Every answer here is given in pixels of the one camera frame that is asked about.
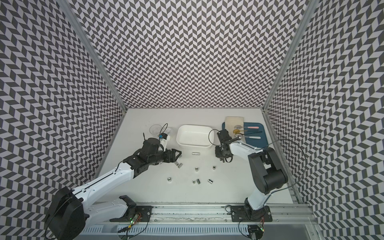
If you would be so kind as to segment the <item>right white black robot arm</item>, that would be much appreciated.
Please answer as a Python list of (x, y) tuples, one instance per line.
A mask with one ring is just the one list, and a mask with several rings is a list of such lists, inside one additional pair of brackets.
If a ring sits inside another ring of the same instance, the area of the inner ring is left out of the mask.
[(249, 163), (256, 190), (245, 199), (239, 213), (241, 220), (265, 220), (270, 222), (268, 199), (273, 193), (281, 190), (289, 178), (282, 161), (276, 151), (270, 147), (257, 148), (243, 142), (240, 138), (232, 138), (227, 130), (217, 132), (220, 144), (215, 146), (215, 156), (223, 163), (232, 162), (239, 157)]

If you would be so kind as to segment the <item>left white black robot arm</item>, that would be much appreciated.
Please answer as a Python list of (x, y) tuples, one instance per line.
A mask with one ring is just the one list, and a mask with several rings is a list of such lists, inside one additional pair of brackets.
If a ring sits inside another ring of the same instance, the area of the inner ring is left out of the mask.
[(166, 149), (166, 145), (166, 140), (148, 138), (140, 149), (106, 174), (82, 186), (58, 190), (46, 213), (44, 230), (53, 233), (53, 240), (73, 240), (83, 229), (105, 221), (136, 223), (144, 214), (127, 195), (112, 202), (97, 204), (97, 201), (147, 171), (149, 166), (175, 163), (182, 152)]

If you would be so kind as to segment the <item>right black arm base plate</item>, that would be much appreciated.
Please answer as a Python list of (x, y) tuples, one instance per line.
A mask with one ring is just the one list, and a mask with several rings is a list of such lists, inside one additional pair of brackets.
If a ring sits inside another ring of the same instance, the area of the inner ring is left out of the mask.
[(269, 223), (273, 221), (269, 206), (259, 210), (253, 210), (246, 206), (229, 206), (226, 210), (231, 215), (232, 222), (261, 222)]

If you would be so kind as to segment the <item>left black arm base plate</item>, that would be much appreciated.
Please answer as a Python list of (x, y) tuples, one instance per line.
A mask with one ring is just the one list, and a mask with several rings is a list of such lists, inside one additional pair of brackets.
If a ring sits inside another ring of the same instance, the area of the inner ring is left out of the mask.
[(119, 200), (124, 202), (124, 207), (126, 209), (122, 211), (122, 215), (118, 218), (110, 219), (110, 222), (149, 222), (152, 216), (153, 206), (138, 206), (136, 202), (134, 202), (127, 195), (120, 196)]

